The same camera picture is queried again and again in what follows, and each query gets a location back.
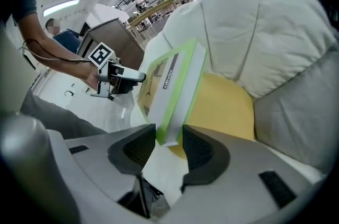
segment hand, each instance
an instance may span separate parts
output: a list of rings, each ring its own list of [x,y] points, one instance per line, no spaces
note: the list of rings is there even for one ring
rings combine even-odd
[[[99,82],[98,68],[92,63],[83,63],[82,70],[84,71],[83,81],[87,86],[91,87],[95,91],[97,90],[97,84]]]

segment gray plastic part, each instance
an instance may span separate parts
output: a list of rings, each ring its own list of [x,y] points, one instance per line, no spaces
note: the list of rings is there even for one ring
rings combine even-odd
[[[226,171],[209,185],[187,186],[160,223],[245,224],[279,210],[258,174],[275,171],[298,196],[310,187],[295,169],[262,144],[192,127],[223,143],[230,153]]]
[[[121,173],[141,177],[155,147],[155,132],[155,124],[150,124],[120,139],[108,148],[108,160]]]
[[[107,185],[98,186],[87,174],[84,173],[83,169],[78,165],[73,156],[81,155],[86,151],[90,151],[93,148],[93,141],[89,146],[89,150],[80,152],[78,154],[71,155],[68,147],[65,144],[60,133],[55,131],[48,131],[51,145],[53,149],[53,153],[55,155],[56,162],[58,164],[60,173],[69,188],[72,196],[74,197],[76,204],[78,206],[79,212],[81,214],[81,223],[95,223],[95,224],[106,224],[106,223],[137,223],[137,224],[146,224],[149,223],[145,218],[142,218],[128,209],[125,209],[123,206],[116,203],[116,200],[112,197],[119,196],[119,193],[123,191],[126,193],[127,190],[120,190],[117,193],[113,194],[113,189],[105,189]],[[100,140],[106,140],[106,135],[96,136],[98,142]],[[69,140],[68,146],[74,147],[78,145],[78,139]],[[106,149],[102,149],[102,154],[105,156]],[[111,176],[112,173],[109,172],[109,169],[114,169],[109,163],[109,166],[100,165],[100,163],[95,163],[93,161],[88,162],[88,165],[97,165],[96,171],[103,174],[103,176]],[[124,186],[129,186],[130,182],[133,181],[134,184],[135,176],[132,175],[124,175],[125,178],[130,177],[128,179],[128,183],[124,184]],[[110,177],[105,181],[108,182],[110,180],[111,185],[114,186],[116,184],[116,178]]]
[[[107,157],[108,148],[119,140],[134,134],[138,130],[149,127],[138,126],[100,136],[66,140],[68,148],[86,145],[89,149],[73,154],[73,158],[90,178],[111,200],[118,201],[133,189],[136,177],[122,174]]]
[[[225,144],[187,125],[183,126],[182,136],[189,166],[182,192],[187,185],[210,184],[225,172],[230,160]]]
[[[281,224],[289,223],[297,214],[305,208],[307,203],[315,196],[323,185],[324,180],[317,182],[312,187],[306,189],[297,199],[286,205],[282,210],[260,219],[253,224]]]
[[[77,205],[59,172],[47,131],[40,121],[23,115],[2,118],[0,154],[39,207],[58,222],[80,223]]]

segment black cable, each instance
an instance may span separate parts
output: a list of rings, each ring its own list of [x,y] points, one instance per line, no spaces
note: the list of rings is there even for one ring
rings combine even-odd
[[[52,57],[55,57],[61,61],[65,61],[65,62],[74,62],[74,63],[79,63],[79,62],[91,62],[90,60],[85,60],[85,59],[74,59],[74,60],[71,60],[71,59],[66,59],[66,58],[62,58],[62,57],[58,57],[52,53],[50,53],[49,51],[47,51],[43,46],[41,46],[41,44],[35,40],[35,39],[26,39],[23,44],[22,44],[22,55],[24,55],[24,48],[27,47],[27,45],[29,43],[31,43],[32,41],[34,41],[45,53],[49,54],[50,56]]]

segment ceiling light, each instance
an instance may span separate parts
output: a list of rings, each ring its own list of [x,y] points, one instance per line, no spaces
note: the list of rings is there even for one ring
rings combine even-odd
[[[62,10],[65,7],[76,5],[76,4],[79,3],[79,1],[80,0],[71,0],[71,1],[61,3],[59,5],[56,5],[56,6],[50,7],[50,8],[43,11],[43,16],[45,17],[45,16],[47,16],[47,15],[49,15],[49,14],[55,12],[55,11]]]

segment wire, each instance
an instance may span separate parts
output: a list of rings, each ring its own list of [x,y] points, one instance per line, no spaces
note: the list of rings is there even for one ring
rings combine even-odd
[[[30,49],[28,48],[25,48],[25,47],[20,47],[19,50],[22,49],[22,52],[24,53],[24,51],[28,51],[30,52],[32,55],[34,55],[35,57],[38,57],[38,58],[41,58],[41,59],[44,59],[44,60],[52,60],[52,61],[60,61],[59,58],[46,58],[46,57],[41,57],[41,56],[38,56],[36,53],[32,52]]]
[[[46,57],[42,57],[37,55],[36,53],[34,53],[33,51],[29,50],[27,47],[27,45],[31,42],[35,42],[37,45],[39,45],[39,47],[47,54],[49,54],[52,57],[55,58],[46,58]],[[87,59],[66,59],[66,58],[62,58],[62,57],[58,57],[52,53],[50,53],[49,51],[47,51],[43,46],[41,46],[41,44],[35,40],[35,39],[27,39],[23,42],[22,47],[19,48],[19,50],[22,49],[22,55],[24,55],[24,51],[27,50],[28,52],[30,52],[31,54],[33,54],[34,56],[40,58],[40,59],[44,59],[44,60],[53,60],[53,61],[57,61],[57,60],[61,60],[61,61],[65,61],[65,62],[74,62],[74,63],[78,63],[78,62],[91,62],[90,60]]]

